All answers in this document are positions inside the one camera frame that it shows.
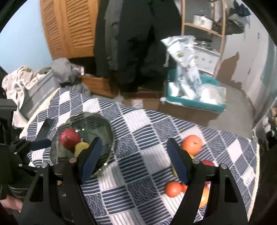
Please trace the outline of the left hand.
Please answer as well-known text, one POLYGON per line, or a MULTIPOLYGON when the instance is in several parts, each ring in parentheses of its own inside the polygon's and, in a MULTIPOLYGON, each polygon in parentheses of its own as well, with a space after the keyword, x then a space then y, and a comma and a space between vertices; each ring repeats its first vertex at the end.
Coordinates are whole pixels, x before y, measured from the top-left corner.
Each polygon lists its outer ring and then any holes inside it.
POLYGON ((7 195, 5 199, 1 200, 1 204, 4 208, 17 210, 21 213, 23 202, 20 199, 7 195))

